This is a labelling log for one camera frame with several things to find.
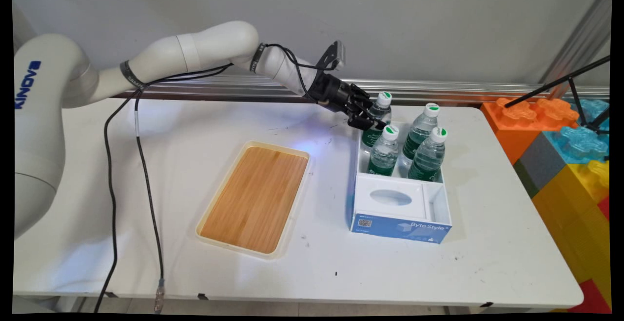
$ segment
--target floor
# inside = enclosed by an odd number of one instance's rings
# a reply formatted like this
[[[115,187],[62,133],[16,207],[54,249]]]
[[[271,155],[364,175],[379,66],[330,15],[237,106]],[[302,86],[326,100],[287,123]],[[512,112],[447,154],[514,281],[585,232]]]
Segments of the floor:
[[[78,300],[78,312],[93,312],[97,298]],[[153,314],[154,299],[105,298],[100,312]],[[445,315],[448,308],[418,305],[372,305],[340,303],[280,303],[265,301],[183,301],[167,299],[162,310],[170,315],[229,316],[403,316]]]

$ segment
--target white box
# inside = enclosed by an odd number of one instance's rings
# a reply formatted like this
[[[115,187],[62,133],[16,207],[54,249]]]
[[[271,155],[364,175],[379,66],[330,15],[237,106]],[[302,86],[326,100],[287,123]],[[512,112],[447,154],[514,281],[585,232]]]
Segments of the white box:
[[[399,128],[401,152],[411,123],[392,125]],[[351,231],[441,243],[452,227],[442,170],[432,182],[406,178],[408,169],[399,163],[392,176],[367,174],[370,155],[362,148],[361,136],[360,131]]]

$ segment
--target red building block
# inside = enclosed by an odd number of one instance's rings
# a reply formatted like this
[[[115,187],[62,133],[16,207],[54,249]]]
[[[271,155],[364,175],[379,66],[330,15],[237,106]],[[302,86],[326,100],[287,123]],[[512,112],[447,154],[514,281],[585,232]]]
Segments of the red building block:
[[[604,198],[599,204],[598,204],[598,208],[600,209],[600,211],[602,211],[602,214],[604,214],[604,217],[606,217],[606,219],[609,219],[609,197]]]
[[[579,286],[583,291],[585,299],[583,303],[577,305],[568,312],[585,313],[585,314],[611,314],[611,309],[606,301],[602,298],[600,291],[592,280],[584,281]]]

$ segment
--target metal rail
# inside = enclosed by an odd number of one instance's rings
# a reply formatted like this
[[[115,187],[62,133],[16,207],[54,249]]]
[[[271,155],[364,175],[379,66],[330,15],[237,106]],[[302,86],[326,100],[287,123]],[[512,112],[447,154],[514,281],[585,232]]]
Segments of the metal rail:
[[[355,83],[373,97],[381,91],[392,93],[394,105],[420,105],[436,102],[441,105],[480,105],[496,101],[499,97],[517,98],[541,87],[523,83],[472,83],[411,80],[358,80]],[[581,87],[577,92],[582,99],[608,99],[609,87]],[[129,93],[120,94],[127,97]],[[538,94],[529,101],[546,98],[548,92]],[[564,99],[572,100],[571,94]],[[259,76],[215,76],[209,79],[158,83],[145,91],[142,98],[174,100],[226,100],[308,102],[272,79]]]

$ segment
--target gray building block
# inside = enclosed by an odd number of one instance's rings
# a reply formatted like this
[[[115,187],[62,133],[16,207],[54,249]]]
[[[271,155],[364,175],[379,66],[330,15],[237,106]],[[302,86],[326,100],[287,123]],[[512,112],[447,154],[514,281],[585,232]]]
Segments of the gray building block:
[[[566,161],[546,138],[544,132],[537,135],[520,160],[537,190],[542,190],[566,165]]]

